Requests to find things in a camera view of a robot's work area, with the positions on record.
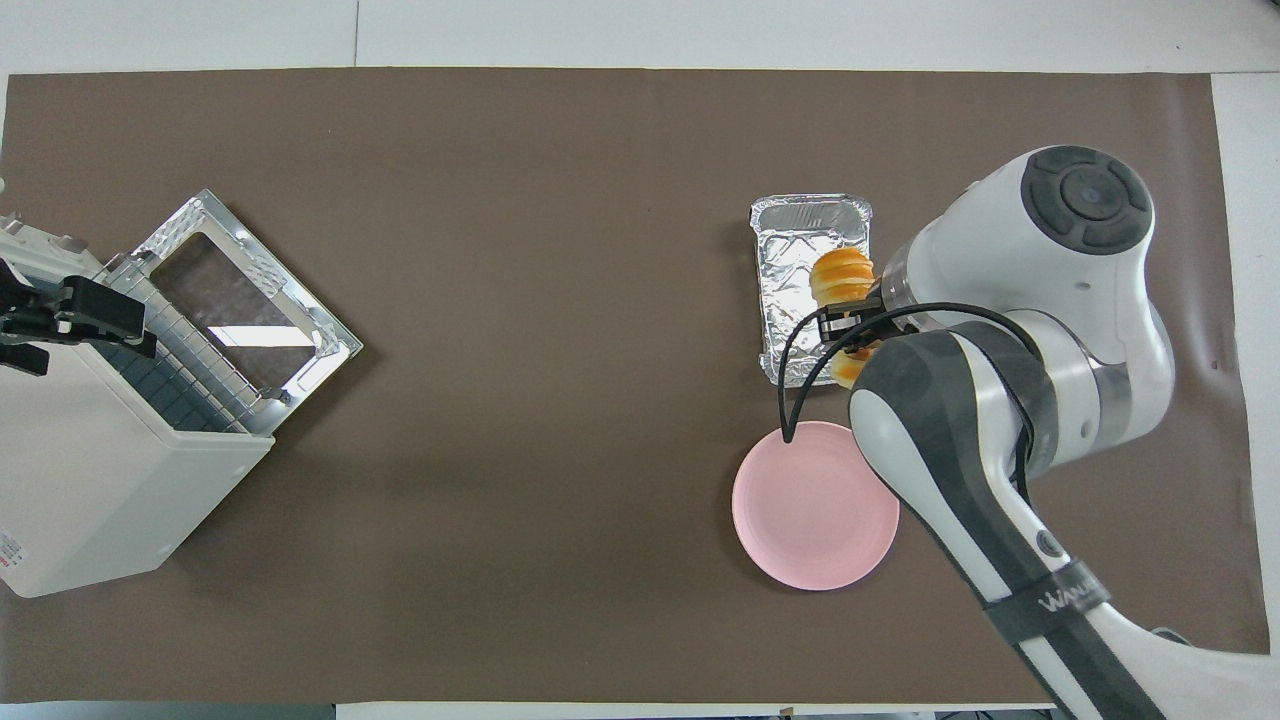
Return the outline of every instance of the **wire rack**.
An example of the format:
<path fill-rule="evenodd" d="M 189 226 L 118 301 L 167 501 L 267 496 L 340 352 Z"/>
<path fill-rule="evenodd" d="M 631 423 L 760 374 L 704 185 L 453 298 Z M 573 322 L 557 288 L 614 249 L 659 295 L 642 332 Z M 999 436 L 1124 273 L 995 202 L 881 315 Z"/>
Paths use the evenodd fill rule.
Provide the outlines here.
<path fill-rule="evenodd" d="M 93 278 L 146 305 L 156 356 L 99 352 L 177 430 L 246 433 L 241 420 L 269 393 L 253 387 L 147 278 L 142 260 L 118 258 Z"/>

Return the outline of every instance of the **black clamp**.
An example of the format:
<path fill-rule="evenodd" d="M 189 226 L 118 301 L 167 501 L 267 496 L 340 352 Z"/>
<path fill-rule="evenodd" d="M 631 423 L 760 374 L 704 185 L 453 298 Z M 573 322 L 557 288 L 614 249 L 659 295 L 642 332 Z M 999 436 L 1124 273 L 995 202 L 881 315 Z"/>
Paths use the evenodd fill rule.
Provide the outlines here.
<path fill-rule="evenodd" d="M 27 345 L 93 342 L 155 357 L 156 336 L 143 328 L 146 306 L 81 275 L 41 292 L 0 260 L 0 365 L 49 373 L 49 352 Z"/>
<path fill-rule="evenodd" d="M 987 620 L 1010 646 L 1046 635 L 1111 600 L 1097 577 L 1080 561 L 983 607 Z"/>

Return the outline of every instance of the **black cable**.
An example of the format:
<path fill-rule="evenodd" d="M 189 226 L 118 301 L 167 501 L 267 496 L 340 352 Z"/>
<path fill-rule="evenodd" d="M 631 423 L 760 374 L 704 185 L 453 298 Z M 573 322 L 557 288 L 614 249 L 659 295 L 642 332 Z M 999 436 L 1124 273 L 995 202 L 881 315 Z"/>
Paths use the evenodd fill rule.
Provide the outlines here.
<path fill-rule="evenodd" d="M 1039 354 L 1039 348 L 1036 347 L 1036 341 L 1032 340 L 1032 336 L 1027 334 L 1027 331 L 1024 331 L 1020 325 L 1018 325 L 1009 318 L 1001 315 L 1000 313 L 996 313 L 995 310 L 988 310 L 987 307 L 982 307 L 979 305 L 966 305 L 964 302 L 920 302 L 918 305 L 906 305 L 902 307 L 896 307 L 893 310 L 887 310 L 884 313 L 872 316 L 870 319 L 863 320 L 861 323 L 846 331 L 845 334 L 840 336 L 835 342 L 832 342 L 831 347 L 828 347 L 827 351 L 822 354 L 822 357 L 818 359 L 818 363 L 813 366 L 812 370 L 809 370 L 809 375 L 805 378 L 804 384 L 800 386 L 800 391 L 796 393 L 796 400 L 791 406 L 791 416 L 787 418 L 786 401 L 785 401 L 786 395 L 783 389 L 786 379 L 782 375 L 782 369 L 785 369 L 786 356 L 791 350 L 791 341 L 800 334 L 800 328 L 804 324 L 808 324 L 810 320 L 822 314 L 822 307 L 819 307 L 818 310 L 810 313 L 809 315 L 805 315 L 804 320 L 801 320 L 800 324 L 797 324 L 796 328 L 791 331 L 791 337 L 787 338 L 787 343 L 785 346 L 785 351 L 782 355 L 782 363 L 780 363 L 781 368 L 778 372 L 780 374 L 778 418 L 782 421 L 782 441 L 791 442 L 791 439 L 795 437 L 796 425 L 800 424 L 800 410 L 804 407 L 805 397 L 808 397 L 809 391 L 813 389 L 813 383 L 818 379 L 818 374 L 822 373 L 822 369 L 827 366 L 827 363 L 831 363 L 831 359 L 835 357 L 837 352 L 844 351 L 846 347 L 850 347 L 859 341 L 863 341 L 864 343 L 868 342 L 861 336 L 867 333 L 870 328 L 881 323 L 901 318 L 905 315 L 915 315 L 919 313 L 963 313 L 965 315 L 974 315 L 984 320 L 989 320 L 1009 331 L 1014 337 L 1018 338 L 1019 342 L 1021 342 L 1027 347 L 1028 351 L 1030 351 L 1030 354 L 1037 360 L 1043 361 L 1043 357 Z"/>

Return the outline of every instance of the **foil container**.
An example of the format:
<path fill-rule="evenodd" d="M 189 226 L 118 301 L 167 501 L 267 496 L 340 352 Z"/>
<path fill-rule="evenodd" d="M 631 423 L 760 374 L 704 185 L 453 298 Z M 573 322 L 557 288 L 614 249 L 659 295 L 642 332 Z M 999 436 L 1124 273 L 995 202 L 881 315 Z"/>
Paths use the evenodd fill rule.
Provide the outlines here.
<path fill-rule="evenodd" d="M 760 368 L 773 384 L 778 384 L 787 336 L 818 309 L 809 293 L 813 264 L 837 247 L 856 247 L 870 258 L 870 204 L 852 195 L 771 195 L 751 204 L 764 334 Z M 803 384 L 822 352 L 817 323 L 812 323 L 791 346 L 787 387 Z M 833 382 L 824 368 L 817 384 Z"/>

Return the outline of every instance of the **bread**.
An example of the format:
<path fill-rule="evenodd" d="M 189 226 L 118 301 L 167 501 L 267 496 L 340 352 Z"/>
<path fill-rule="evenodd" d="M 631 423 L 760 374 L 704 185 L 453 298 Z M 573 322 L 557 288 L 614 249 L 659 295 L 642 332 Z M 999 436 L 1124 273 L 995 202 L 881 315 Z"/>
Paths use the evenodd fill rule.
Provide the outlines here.
<path fill-rule="evenodd" d="M 809 273 L 809 292 L 818 305 L 852 302 L 867 297 L 876 284 L 872 261 L 856 247 L 841 247 L 827 252 L 813 264 Z M 872 356 L 872 348 L 840 352 L 831 361 L 831 377 L 840 387 L 852 388 L 863 365 Z"/>

